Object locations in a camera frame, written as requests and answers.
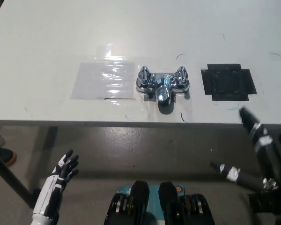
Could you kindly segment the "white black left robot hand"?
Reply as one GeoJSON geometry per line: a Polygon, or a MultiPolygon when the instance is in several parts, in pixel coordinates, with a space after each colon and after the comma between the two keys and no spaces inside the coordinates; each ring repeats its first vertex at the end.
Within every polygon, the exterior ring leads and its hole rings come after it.
{"type": "Polygon", "coordinates": [[[58,161],[45,180],[32,213],[33,225],[56,225],[63,192],[68,182],[78,173],[78,155],[72,156],[69,150],[58,161]]]}

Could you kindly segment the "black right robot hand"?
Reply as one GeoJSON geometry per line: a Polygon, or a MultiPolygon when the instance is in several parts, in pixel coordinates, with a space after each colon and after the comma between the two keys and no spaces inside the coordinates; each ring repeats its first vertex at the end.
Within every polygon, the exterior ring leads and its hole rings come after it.
{"type": "Polygon", "coordinates": [[[281,193],[281,155],[266,127],[247,108],[239,109],[243,127],[247,131],[260,167],[261,177],[243,172],[240,168],[211,162],[210,166],[230,182],[255,192],[281,193]]]}

